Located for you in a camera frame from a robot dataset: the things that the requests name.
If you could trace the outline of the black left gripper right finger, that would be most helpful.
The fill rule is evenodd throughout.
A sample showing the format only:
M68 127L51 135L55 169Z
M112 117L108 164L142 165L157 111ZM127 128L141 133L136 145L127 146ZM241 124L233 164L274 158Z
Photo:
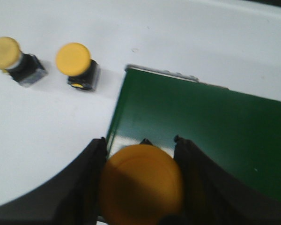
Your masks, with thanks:
M184 180L191 225L281 225L281 203L240 182L194 142L175 136L174 160Z

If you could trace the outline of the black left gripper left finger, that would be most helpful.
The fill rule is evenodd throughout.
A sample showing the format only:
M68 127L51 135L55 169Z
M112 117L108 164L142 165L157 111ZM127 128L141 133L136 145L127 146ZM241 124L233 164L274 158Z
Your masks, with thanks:
M0 206L0 225L95 225L107 143L93 139L53 178Z

